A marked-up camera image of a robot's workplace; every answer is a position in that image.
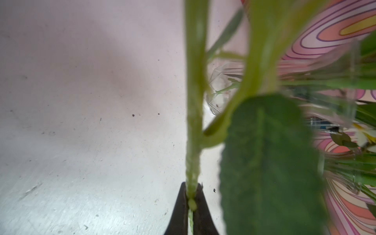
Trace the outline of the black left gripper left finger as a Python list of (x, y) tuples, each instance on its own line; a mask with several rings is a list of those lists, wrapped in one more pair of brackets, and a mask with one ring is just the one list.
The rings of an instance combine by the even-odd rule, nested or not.
[(164, 235), (188, 235), (188, 200), (185, 182), (181, 184), (172, 216)]

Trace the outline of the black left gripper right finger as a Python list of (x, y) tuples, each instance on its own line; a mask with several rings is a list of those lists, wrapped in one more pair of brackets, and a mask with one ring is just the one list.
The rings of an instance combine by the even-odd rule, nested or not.
[(193, 235), (219, 235), (212, 220), (201, 184), (197, 186), (194, 200), (197, 208), (193, 212)]

